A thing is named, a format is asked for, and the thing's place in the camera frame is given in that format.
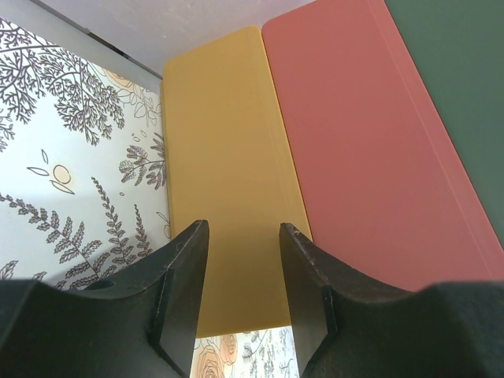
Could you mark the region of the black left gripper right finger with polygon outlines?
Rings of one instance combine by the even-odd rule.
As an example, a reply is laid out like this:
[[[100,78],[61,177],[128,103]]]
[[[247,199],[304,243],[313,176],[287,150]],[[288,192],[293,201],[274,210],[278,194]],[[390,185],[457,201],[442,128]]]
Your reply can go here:
[[[281,224],[279,239],[301,376],[502,376],[502,282],[405,291],[331,256],[292,224]]]

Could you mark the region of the red drawer box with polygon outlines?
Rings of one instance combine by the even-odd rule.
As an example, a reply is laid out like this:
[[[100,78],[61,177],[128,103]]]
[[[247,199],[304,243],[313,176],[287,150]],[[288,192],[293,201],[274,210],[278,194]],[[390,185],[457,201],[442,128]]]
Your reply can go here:
[[[500,280],[503,248],[382,1],[315,1],[261,30],[314,242],[415,291]]]

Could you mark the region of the yellow drawer box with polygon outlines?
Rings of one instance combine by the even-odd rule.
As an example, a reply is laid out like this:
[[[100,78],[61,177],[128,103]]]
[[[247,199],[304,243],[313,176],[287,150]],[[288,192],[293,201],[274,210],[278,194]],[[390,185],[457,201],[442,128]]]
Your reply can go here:
[[[261,30],[167,61],[161,107],[172,233],[209,224],[198,337],[289,324],[279,230],[309,222]]]

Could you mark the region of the green drawer box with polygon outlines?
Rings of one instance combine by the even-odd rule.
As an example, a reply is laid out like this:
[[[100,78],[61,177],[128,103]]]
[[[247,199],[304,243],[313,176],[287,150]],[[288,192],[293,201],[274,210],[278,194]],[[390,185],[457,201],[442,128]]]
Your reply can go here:
[[[497,236],[503,237],[503,3],[389,1]]]

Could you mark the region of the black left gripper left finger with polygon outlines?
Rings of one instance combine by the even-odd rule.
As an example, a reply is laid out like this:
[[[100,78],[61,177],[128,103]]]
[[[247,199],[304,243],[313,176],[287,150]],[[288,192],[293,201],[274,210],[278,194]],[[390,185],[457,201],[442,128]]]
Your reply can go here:
[[[209,225],[83,290],[1,283],[4,377],[187,377],[202,300]]]

